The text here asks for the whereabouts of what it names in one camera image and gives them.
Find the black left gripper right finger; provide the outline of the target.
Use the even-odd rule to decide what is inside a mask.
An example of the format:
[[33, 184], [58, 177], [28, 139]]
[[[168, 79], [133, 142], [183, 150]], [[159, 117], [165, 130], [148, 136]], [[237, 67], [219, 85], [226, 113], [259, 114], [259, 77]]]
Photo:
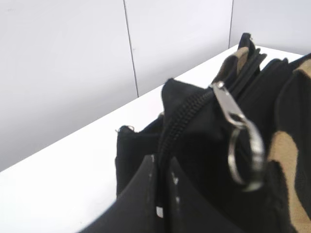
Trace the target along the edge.
[[192, 185], [178, 160], [165, 173], [164, 222], [168, 233], [242, 233]]

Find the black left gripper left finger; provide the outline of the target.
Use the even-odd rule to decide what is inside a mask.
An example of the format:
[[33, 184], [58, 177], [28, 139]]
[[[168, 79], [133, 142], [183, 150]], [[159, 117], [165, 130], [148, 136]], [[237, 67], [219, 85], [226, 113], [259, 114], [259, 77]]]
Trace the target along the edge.
[[146, 155], [116, 201], [84, 232], [156, 233], [156, 185], [156, 160], [153, 155]]

